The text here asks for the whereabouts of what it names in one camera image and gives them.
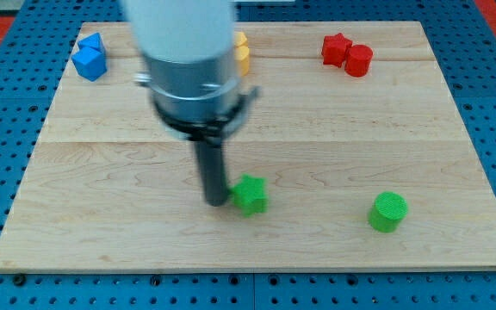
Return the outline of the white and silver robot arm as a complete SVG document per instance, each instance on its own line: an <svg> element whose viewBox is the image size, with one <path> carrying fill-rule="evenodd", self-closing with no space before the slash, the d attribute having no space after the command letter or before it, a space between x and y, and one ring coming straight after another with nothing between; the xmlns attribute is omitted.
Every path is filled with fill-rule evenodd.
<svg viewBox="0 0 496 310"><path fill-rule="evenodd" d="M230 0L122 0L157 115L189 140L224 140L242 126L257 90L244 94Z"/></svg>

